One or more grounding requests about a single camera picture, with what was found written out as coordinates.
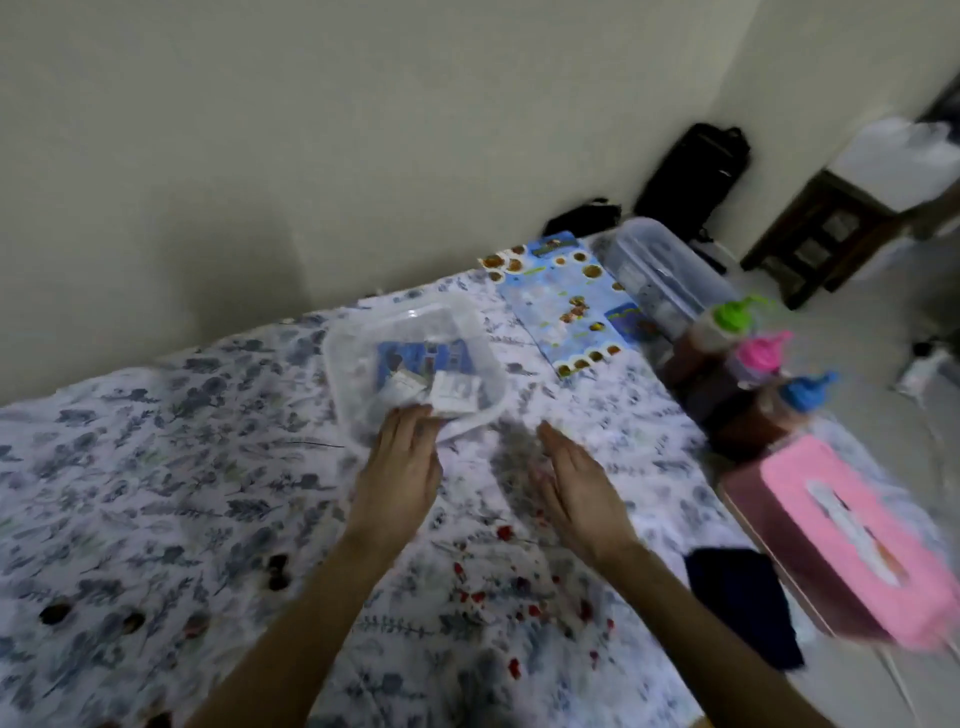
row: pink tissue box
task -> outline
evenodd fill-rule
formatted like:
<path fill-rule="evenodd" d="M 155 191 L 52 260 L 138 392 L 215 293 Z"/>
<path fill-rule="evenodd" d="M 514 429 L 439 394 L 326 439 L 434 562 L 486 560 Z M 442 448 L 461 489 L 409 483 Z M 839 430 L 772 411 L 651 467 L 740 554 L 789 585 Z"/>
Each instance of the pink tissue box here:
<path fill-rule="evenodd" d="M 720 487 L 824 631 L 934 649 L 960 624 L 953 574 L 815 437 L 726 475 Z"/>

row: wooden stool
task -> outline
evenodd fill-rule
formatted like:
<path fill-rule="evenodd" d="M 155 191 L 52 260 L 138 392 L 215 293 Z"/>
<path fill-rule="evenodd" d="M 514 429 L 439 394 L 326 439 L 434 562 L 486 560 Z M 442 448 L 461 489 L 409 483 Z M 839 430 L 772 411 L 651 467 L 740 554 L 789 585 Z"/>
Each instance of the wooden stool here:
<path fill-rule="evenodd" d="M 824 230 L 824 223 L 838 212 L 847 212 L 857 220 L 856 228 L 842 239 Z M 822 170 L 806 184 L 740 265 L 749 271 L 768 257 L 782 262 L 803 281 L 784 301 L 787 308 L 799 308 L 820 286 L 830 292 L 839 288 L 893 238 L 903 224 L 902 214 Z M 807 240 L 814 241 L 826 254 L 819 263 L 811 264 L 797 255 Z"/>

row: sticker sheet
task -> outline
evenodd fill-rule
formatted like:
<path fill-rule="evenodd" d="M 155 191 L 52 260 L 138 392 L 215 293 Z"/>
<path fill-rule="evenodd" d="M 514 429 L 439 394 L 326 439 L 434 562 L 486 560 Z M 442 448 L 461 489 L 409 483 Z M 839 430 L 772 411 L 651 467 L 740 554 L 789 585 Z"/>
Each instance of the sticker sheet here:
<path fill-rule="evenodd" d="M 623 286 L 570 232 L 480 262 L 560 377 L 657 335 Z"/>

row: white wall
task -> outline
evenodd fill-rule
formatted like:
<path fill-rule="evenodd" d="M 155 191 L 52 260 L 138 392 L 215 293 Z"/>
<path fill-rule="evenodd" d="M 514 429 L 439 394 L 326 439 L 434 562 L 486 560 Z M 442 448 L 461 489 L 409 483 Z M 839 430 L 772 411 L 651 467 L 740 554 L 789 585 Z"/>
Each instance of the white wall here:
<path fill-rule="evenodd" d="M 0 401 L 636 195 L 758 0 L 6 0 Z"/>
<path fill-rule="evenodd" d="M 742 256 L 859 127 L 916 116 L 958 72 L 957 0 L 763 0 L 713 109 L 754 161 L 710 231 Z"/>

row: floral bedsheet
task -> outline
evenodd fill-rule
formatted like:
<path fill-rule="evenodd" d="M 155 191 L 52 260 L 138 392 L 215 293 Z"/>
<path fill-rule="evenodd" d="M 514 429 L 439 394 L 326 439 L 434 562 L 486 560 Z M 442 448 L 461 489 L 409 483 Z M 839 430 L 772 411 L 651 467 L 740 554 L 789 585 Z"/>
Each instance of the floral bedsheet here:
<path fill-rule="evenodd" d="M 692 548 L 749 545 L 697 464 L 699 429 L 639 354 L 564 388 L 482 273 L 426 288 L 476 301 L 512 403 L 441 447 L 437 502 L 367 600 L 308 725 L 689 725 L 700 710 L 677 671 L 559 545 L 525 472 L 533 428 L 550 419 L 607 468 L 637 532 L 685 579 Z M 0 724 L 182 725 L 296 594 L 340 535 L 361 465 L 342 447 L 320 353 L 348 313 L 0 409 Z M 936 546 L 869 454 L 836 423 L 817 426 Z M 289 585 L 273 591 L 280 554 Z"/>

